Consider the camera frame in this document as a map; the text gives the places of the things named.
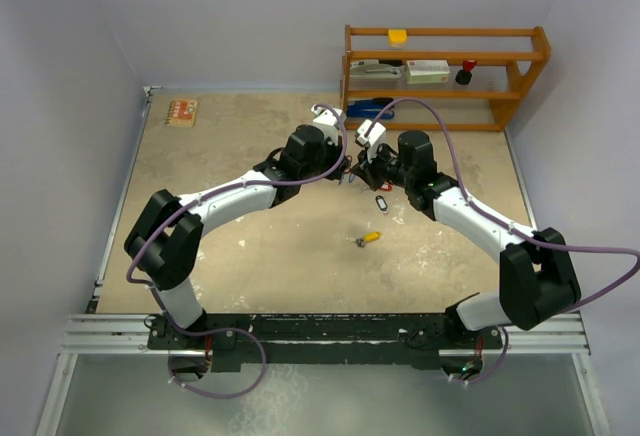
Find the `blue tagged key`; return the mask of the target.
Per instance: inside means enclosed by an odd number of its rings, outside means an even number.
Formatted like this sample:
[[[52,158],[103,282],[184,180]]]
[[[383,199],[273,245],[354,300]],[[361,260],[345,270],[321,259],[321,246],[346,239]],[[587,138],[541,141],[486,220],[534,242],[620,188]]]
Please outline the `blue tagged key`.
[[[355,180],[355,176],[352,174],[350,169],[345,169],[341,172],[340,178],[338,181],[339,185],[343,184],[352,184]]]

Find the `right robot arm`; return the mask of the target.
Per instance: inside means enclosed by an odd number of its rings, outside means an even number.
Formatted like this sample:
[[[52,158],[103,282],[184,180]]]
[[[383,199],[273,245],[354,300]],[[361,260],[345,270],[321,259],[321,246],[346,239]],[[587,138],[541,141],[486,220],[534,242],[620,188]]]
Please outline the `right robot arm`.
[[[500,213],[438,170],[426,133],[405,131],[392,149],[382,125],[365,122],[355,141],[361,148],[352,168],[355,176],[373,190],[385,183],[402,188],[415,210],[462,234],[499,266],[495,292],[472,295],[448,308],[444,332],[452,345],[467,347],[491,326],[530,330],[579,302],[581,289],[562,249],[563,236],[553,228],[536,231],[503,222]]]

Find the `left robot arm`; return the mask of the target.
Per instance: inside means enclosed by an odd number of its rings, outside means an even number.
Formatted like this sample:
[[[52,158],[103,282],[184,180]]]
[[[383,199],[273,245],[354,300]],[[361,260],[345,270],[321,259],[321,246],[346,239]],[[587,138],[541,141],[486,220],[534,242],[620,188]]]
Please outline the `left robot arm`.
[[[132,269],[144,272],[164,311],[171,316],[171,337],[184,348],[202,343],[206,312],[198,302],[190,274],[201,239],[246,214],[274,208],[295,197],[303,184],[337,180],[344,161],[344,125],[319,118],[300,125],[286,145],[241,177],[198,193],[154,193],[125,239]]]

